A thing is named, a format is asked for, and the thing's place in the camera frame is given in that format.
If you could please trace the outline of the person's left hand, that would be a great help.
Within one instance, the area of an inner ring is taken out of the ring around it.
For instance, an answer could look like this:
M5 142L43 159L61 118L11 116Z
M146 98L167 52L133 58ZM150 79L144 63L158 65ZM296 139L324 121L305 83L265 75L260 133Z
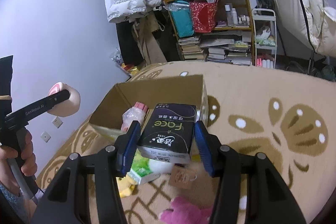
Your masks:
M25 147L24 149L22 149L21 155L19 155L18 151L11 147L7 147L5 145L1 146L1 185L3 185L11 194L15 196L19 196L20 187L11 171L7 160L15 160L17 157L21 157L21 159L25 161L25 163L21 167L21 171L27 177L34 176L38 168L32 142L33 137L29 130L25 130L24 133Z

